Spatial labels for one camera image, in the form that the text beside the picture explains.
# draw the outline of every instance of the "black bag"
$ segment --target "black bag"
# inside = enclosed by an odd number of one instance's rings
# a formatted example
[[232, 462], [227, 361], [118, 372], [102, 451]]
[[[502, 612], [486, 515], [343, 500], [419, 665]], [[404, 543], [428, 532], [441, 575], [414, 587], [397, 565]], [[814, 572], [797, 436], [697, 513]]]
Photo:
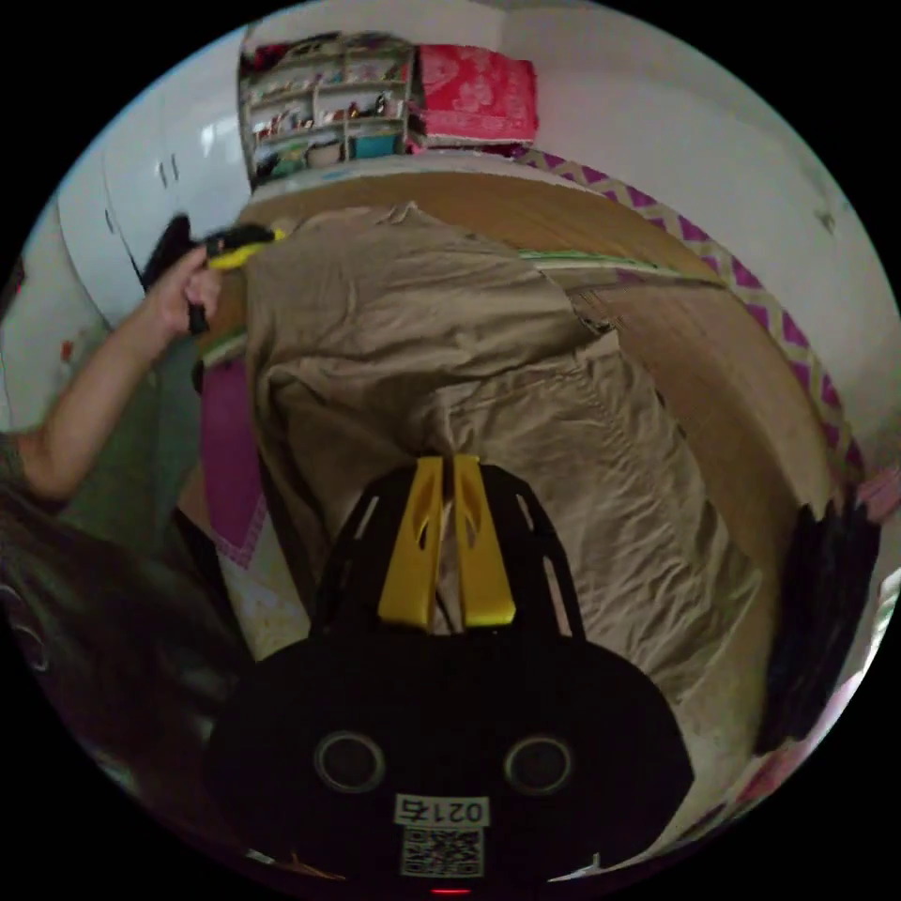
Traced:
[[810, 507], [800, 510], [755, 754], [805, 739], [826, 709], [866, 607], [879, 535], [863, 504], [849, 501], [838, 511], [830, 501], [819, 521]]

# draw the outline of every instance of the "cabinet door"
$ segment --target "cabinet door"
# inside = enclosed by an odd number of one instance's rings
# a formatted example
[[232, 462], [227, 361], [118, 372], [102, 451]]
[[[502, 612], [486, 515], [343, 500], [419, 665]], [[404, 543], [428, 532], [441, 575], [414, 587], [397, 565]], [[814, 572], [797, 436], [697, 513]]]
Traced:
[[57, 193], [59, 222], [84, 290], [111, 326], [144, 296], [119, 233], [103, 178], [103, 147], [96, 141], [69, 171]]
[[154, 85], [103, 136], [103, 171], [113, 216], [143, 272], [178, 211], [162, 125], [161, 85]]
[[195, 237], [231, 225], [251, 196], [238, 114], [243, 37], [225, 36], [162, 83], [167, 164]]

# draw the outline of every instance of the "brown comforter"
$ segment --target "brown comforter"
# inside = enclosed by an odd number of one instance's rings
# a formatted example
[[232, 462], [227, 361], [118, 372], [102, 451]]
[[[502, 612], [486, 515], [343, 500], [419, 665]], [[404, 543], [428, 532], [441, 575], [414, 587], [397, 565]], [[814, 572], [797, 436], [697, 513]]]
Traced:
[[[475, 453], [546, 508], [589, 639], [674, 703], [697, 685], [759, 575], [616, 332], [586, 328], [506, 245], [413, 205], [312, 217], [251, 260], [247, 299], [280, 539], [312, 581], [369, 481], [423, 453]], [[446, 569], [440, 588], [453, 598]]]

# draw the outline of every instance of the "qr code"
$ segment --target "qr code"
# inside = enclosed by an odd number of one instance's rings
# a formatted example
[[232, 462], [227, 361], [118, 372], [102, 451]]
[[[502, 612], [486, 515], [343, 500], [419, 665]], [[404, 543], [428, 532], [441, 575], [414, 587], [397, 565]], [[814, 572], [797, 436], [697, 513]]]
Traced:
[[481, 829], [405, 829], [401, 876], [477, 878], [482, 875]]

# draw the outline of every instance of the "yellow bracket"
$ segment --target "yellow bracket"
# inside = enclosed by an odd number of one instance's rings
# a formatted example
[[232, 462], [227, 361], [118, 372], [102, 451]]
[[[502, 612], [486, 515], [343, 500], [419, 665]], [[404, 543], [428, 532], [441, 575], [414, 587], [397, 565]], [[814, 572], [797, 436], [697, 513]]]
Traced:
[[443, 476], [440, 457], [418, 460], [378, 604], [384, 622], [423, 630], [432, 625], [444, 524]]
[[453, 458], [454, 519], [460, 604], [467, 629], [507, 626], [516, 614], [479, 458]]
[[[418, 460], [379, 600], [384, 622], [425, 631], [432, 624], [444, 526], [443, 475], [440, 457]], [[516, 605], [478, 457], [453, 458], [453, 490], [464, 627], [510, 625]]]

